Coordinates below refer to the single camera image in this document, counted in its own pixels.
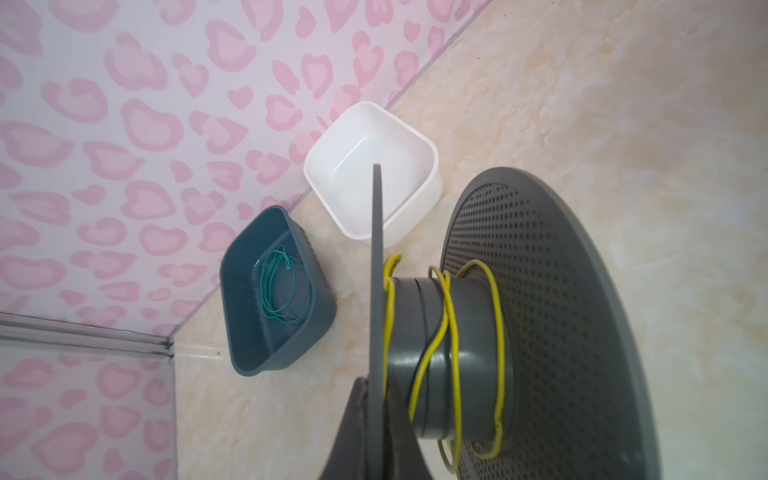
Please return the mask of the left aluminium frame strut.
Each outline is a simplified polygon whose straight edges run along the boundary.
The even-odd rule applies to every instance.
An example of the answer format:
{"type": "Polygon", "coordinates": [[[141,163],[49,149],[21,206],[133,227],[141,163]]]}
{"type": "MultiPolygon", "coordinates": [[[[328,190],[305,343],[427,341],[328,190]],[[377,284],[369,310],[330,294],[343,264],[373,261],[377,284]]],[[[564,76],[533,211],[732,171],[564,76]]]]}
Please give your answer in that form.
{"type": "Polygon", "coordinates": [[[1,314],[1,339],[151,358],[174,355],[173,342],[167,337],[8,313],[1,314]]]}

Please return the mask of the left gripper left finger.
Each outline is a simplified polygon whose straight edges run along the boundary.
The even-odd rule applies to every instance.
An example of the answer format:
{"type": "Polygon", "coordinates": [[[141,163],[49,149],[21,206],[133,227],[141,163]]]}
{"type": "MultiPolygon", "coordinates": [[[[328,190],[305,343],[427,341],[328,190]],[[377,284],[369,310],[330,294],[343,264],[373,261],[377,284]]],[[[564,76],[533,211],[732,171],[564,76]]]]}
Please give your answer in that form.
{"type": "Polygon", "coordinates": [[[321,480],[367,479],[367,394],[367,379],[357,378],[320,475],[321,480]]]}

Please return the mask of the white plastic tray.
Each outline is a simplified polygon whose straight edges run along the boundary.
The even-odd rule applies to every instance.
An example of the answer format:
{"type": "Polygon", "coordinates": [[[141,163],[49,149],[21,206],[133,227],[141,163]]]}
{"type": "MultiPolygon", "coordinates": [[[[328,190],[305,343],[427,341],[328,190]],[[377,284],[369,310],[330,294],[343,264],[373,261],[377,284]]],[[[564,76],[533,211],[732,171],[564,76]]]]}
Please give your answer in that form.
{"type": "Polygon", "coordinates": [[[435,144],[371,101],[349,107],[311,147],[304,176],[348,238],[371,243],[373,171],[381,170],[383,246],[399,243],[439,201],[435,144]]]}

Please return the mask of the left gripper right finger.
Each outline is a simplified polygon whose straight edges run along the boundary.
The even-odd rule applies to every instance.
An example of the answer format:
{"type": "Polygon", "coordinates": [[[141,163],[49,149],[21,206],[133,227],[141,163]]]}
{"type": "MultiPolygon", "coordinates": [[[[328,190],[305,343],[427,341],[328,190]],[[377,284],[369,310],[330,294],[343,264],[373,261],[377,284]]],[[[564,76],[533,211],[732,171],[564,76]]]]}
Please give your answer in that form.
{"type": "Polygon", "coordinates": [[[384,479],[431,480],[396,380],[388,381],[385,407],[384,479]]]}

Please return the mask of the dark teal plastic bin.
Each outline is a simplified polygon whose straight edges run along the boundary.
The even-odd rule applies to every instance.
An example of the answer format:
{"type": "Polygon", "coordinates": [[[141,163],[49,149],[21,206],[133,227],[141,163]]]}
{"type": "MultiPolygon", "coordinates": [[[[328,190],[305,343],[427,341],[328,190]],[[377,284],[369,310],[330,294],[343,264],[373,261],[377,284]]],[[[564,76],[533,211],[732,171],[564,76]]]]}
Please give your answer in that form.
{"type": "Polygon", "coordinates": [[[231,363],[245,377],[293,364],[337,312],[306,232],[281,206],[263,210],[234,239],[220,285],[231,363]]]}

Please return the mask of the dark grey cable spool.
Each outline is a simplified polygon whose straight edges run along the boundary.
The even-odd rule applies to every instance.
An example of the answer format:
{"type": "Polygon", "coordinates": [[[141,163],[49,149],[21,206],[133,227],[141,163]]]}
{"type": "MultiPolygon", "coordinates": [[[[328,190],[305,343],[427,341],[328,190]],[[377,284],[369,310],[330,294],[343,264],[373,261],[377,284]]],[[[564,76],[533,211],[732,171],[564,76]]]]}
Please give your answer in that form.
{"type": "Polygon", "coordinates": [[[518,168],[480,173],[440,261],[400,278],[373,173],[367,475],[384,479],[396,380],[418,444],[462,478],[658,479],[650,396],[626,312],[575,213],[518,168]]]}

